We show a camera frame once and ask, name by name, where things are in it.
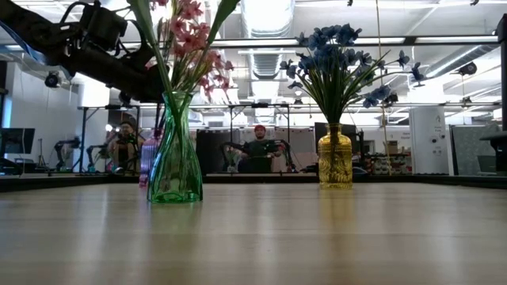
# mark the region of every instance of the person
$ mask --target person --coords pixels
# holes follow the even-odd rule
[[[135,170],[139,172],[138,153],[143,143],[144,141],[140,137],[137,138],[136,142],[134,125],[130,121],[122,122],[120,133],[117,134],[108,146],[115,168],[121,167],[123,170]]]
[[[266,128],[263,125],[255,126],[253,131],[255,132],[255,140],[247,143],[246,150],[248,153],[243,152],[241,157],[243,160],[248,161],[248,172],[271,173],[272,160],[281,156],[281,152],[278,150],[270,153],[265,149],[268,140],[265,139]]]

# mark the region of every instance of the pink bottle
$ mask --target pink bottle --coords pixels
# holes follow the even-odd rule
[[[154,135],[144,142],[141,148],[141,172],[139,175],[139,187],[141,189],[146,189],[148,186],[148,176],[150,175],[151,167],[153,167],[161,140],[162,131],[155,130]]]

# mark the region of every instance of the red cap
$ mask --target red cap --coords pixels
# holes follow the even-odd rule
[[[265,131],[266,127],[264,127],[263,125],[257,125],[257,126],[255,126],[255,128],[253,129],[253,131],[261,130],[261,129]]]

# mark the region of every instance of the table surface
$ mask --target table surface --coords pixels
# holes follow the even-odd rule
[[[134,184],[0,194],[0,284],[507,284],[507,192],[430,184]]]

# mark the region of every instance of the yellow glass vase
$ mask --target yellow glass vase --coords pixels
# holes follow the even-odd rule
[[[321,188],[352,187],[352,143],[341,134],[339,123],[326,125],[327,135],[318,141],[318,178]]]

